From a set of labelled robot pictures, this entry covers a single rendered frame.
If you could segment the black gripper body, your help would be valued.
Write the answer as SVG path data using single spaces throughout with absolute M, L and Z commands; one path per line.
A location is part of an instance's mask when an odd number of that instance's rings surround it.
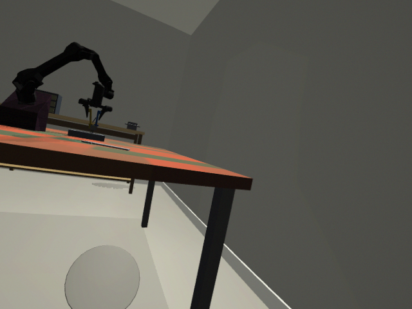
M 85 105 L 90 105 L 90 106 L 95 106 L 98 108 L 101 108 L 102 110 L 107 110 L 107 111 L 112 111 L 113 108 L 109 106 L 102 106 L 102 100 L 103 100 L 103 95 L 99 93 L 93 93 L 93 98 L 91 102 L 88 102 L 87 99 L 84 100 L 82 98 L 79 99 L 79 104 L 85 104 Z

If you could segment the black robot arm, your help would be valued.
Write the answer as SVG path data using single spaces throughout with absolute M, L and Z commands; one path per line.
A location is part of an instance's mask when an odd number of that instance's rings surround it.
M 94 50 L 81 46 L 77 42 L 73 42 L 65 48 L 62 54 L 36 68 L 29 68 L 17 74 L 16 78 L 12 81 L 16 87 L 17 103 L 34 105 L 37 100 L 35 89 L 44 84 L 42 83 L 43 78 L 72 61 L 81 61 L 83 59 L 92 60 L 98 73 L 98 81 L 102 83 L 94 82 L 92 84 L 95 86 L 94 93 L 99 93 L 104 98 L 112 99 L 114 96 L 112 89 L 113 81 L 105 72 L 99 54 Z

